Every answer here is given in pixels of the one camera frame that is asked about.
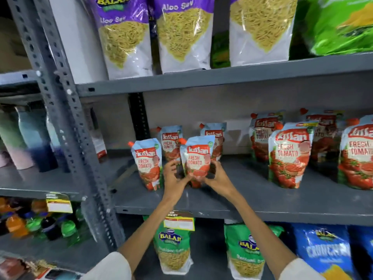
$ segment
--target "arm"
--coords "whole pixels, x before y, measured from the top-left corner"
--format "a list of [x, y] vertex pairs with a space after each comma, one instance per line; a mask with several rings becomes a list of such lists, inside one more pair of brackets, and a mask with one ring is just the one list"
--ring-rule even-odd
[[212, 161], [212, 163], [216, 166], [215, 178], [205, 178], [204, 182], [236, 207], [246, 226], [251, 231], [269, 269], [275, 278], [279, 279], [281, 272], [290, 262], [296, 259], [296, 255], [255, 214], [245, 198], [233, 186], [220, 162]]
[[132, 273], [142, 259], [159, 225], [167, 214], [172, 211], [175, 204], [179, 201], [186, 184], [193, 177], [192, 175], [188, 175], [184, 179], [178, 181], [175, 177], [175, 173], [176, 162], [172, 161], [167, 163], [163, 172], [165, 177], [165, 193], [162, 201], [149, 218], [144, 221], [132, 236], [118, 249], [118, 252], [127, 259]]

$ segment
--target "person's left hand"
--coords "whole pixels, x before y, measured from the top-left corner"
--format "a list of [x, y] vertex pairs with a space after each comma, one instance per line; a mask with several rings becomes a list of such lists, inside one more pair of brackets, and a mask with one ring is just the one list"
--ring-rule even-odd
[[171, 203], [174, 206], [181, 195], [183, 194], [186, 184], [193, 178], [193, 174], [189, 173], [184, 179], [177, 179], [176, 165], [180, 162], [175, 160], [168, 162], [163, 170], [165, 177], [165, 193], [163, 194], [162, 201]]

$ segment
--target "forearm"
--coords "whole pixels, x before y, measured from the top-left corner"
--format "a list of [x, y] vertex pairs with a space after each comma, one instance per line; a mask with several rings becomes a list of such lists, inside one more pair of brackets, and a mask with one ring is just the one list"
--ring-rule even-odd
[[161, 201], [149, 218], [118, 249], [118, 252], [127, 259], [132, 273], [137, 268], [159, 225], [172, 211], [172, 208], [173, 203]]
[[256, 215], [239, 192], [233, 193], [230, 202], [236, 207], [246, 226], [251, 231], [274, 277], [279, 279], [281, 272], [291, 261], [296, 259], [296, 255]]

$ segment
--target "white wall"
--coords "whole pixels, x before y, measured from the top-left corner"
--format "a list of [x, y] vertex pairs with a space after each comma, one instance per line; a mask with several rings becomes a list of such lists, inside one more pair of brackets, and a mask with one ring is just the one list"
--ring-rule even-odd
[[[373, 72], [268, 80], [243, 84], [144, 93], [150, 128], [182, 125], [184, 137], [199, 135], [201, 122], [228, 122], [225, 153], [246, 153], [248, 137], [238, 143], [253, 112], [286, 109], [297, 120], [301, 107], [346, 110], [347, 117], [373, 113]], [[108, 149], [128, 148], [135, 140], [127, 95], [102, 97], [96, 115]]]

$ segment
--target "person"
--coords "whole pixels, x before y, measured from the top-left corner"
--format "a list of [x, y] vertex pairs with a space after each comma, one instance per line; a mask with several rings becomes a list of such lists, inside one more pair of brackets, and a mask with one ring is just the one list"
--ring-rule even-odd
[[[246, 226], [250, 229], [275, 279], [325, 280], [302, 259], [297, 258], [255, 214], [245, 198], [233, 186], [220, 162], [211, 161], [211, 163], [216, 167], [215, 177], [213, 179], [202, 178], [202, 181], [236, 207]], [[175, 204], [181, 198], [186, 184], [193, 178], [192, 174], [188, 174], [184, 179], [178, 180], [175, 173], [176, 162], [168, 162], [164, 168], [165, 192], [156, 209], [117, 252], [108, 254], [82, 277], [82, 280], [133, 279], [133, 273], [152, 241], [157, 228], [167, 214], [173, 210]]]

